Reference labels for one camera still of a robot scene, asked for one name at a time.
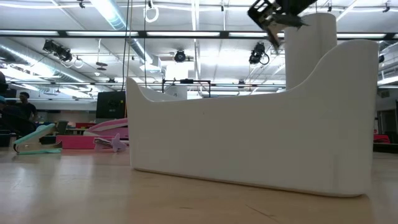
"white curved object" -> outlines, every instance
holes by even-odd
[[[370,185],[378,45],[345,42],[283,93],[152,102],[127,79],[137,170],[350,197]]]
[[[319,60],[337,45],[336,17],[315,13],[302,17],[308,26],[285,29],[286,89],[301,84]]]

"table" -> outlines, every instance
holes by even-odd
[[[330,198],[134,171],[128,152],[0,151],[0,222],[398,223],[398,156],[375,154],[373,175],[369,196]]]

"ceiling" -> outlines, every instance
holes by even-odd
[[[229,10],[221,12],[220,0],[200,0],[199,13],[197,18],[197,30],[223,30],[224,22],[226,30],[260,31],[260,28],[247,16],[247,10],[254,0],[224,0]],[[316,10],[325,11],[329,0],[319,0],[317,5],[312,6],[303,14],[313,13]],[[353,0],[333,0],[333,14],[338,16],[342,10],[347,8]],[[385,0],[358,0],[356,7],[341,20],[338,21],[338,32],[398,32],[398,0],[391,0],[389,4],[393,11],[383,12],[359,12],[383,10]],[[0,4],[18,4],[24,6],[54,6],[59,4],[77,5],[76,0],[39,0],[39,1],[1,1]],[[152,23],[145,22],[143,7],[136,7],[145,4],[145,1],[133,0],[132,9],[132,30],[192,30],[192,13],[190,0],[153,0],[155,6],[177,7],[170,9],[160,7],[159,18]],[[65,9],[23,9],[0,6],[0,29],[55,29],[55,30],[112,30],[104,17],[91,3],[85,1],[86,8],[71,7]],[[117,1],[124,18],[127,12],[127,0]],[[153,16],[153,11],[148,12],[148,17]],[[42,55],[45,39],[40,37],[11,37],[12,40],[34,50]],[[97,62],[98,40],[96,39],[63,39],[53,38],[56,43],[70,48],[74,55],[78,55],[84,61],[81,68],[74,66],[74,71],[98,82],[105,82],[109,78],[116,78],[121,82],[123,75],[123,39],[102,39],[99,61],[107,63],[107,70],[98,72]],[[193,39],[146,39],[140,40],[145,50],[150,54],[159,56],[163,64],[173,63],[171,52],[184,50],[188,56],[195,56],[195,44]],[[270,64],[262,67],[252,68],[249,66],[248,58],[251,50],[257,42],[264,42],[266,49],[271,47],[266,40],[216,40],[200,39],[200,75],[202,80],[213,82],[237,83],[239,79],[246,82],[262,83],[266,80],[283,82],[285,70],[279,69],[284,64],[284,55],[275,57],[271,55]],[[125,63],[129,62],[128,75],[144,79],[145,73],[139,68],[140,61],[137,57],[126,56]],[[160,73],[146,73],[147,81],[160,81]],[[189,71],[189,78],[195,78],[195,72]]]

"spotlight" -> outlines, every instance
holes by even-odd
[[[382,62],[384,62],[384,55],[379,56],[379,63],[382,63]]]
[[[83,4],[84,0],[77,0],[79,2],[79,6],[84,9],[86,6]]]
[[[95,64],[100,66],[100,68],[97,68],[97,70],[99,70],[99,71],[106,71],[106,68],[104,68],[104,67],[108,66],[107,63],[102,63],[102,62],[96,62]]]
[[[331,12],[331,10],[332,10],[332,6],[331,6],[331,3],[329,2],[328,3],[328,12]]]
[[[388,11],[390,11],[390,1],[387,1],[387,2],[386,2],[386,9],[383,10],[383,13],[384,13],[384,12],[388,12]]]
[[[57,56],[63,62],[70,62],[72,60],[72,54],[70,53],[70,49],[57,47],[54,55]]]
[[[239,83],[238,83],[238,84],[244,85],[245,82],[244,82],[244,80],[239,80]]]
[[[258,63],[261,63],[261,59],[263,58],[263,56],[268,57],[268,55],[266,54],[266,48],[264,46],[264,43],[257,43],[256,46],[254,47],[254,49],[251,51],[251,55],[249,57],[249,62],[251,65],[255,65]]]
[[[43,50],[49,54],[55,52],[57,50],[58,45],[54,43],[52,40],[45,40]]]
[[[58,57],[63,62],[70,62],[73,58],[70,49],[63,48],[52,40],[45,40],[43,50],[49,54],[54,53],[54,56]]]
[[[174,55],[174,60],[176,62],[184,62],[187,56],[185,55],[183,50],[178,50],[177,53]]]

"person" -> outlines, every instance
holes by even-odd
[[[20,117],[25,116],[19,107],[7,105],[6,99],[3,96],[0,96],[0,111]]]
[[[37,118],[36,107],[28,102],[29,94],[27,92],[20,92],[19,99],[21,100],[17,106],[22,110],[26,119],[35,121]]]
[[[3,109],[6,107],[6,99],[4,97],[0,96],[0,111],[3,111]]]

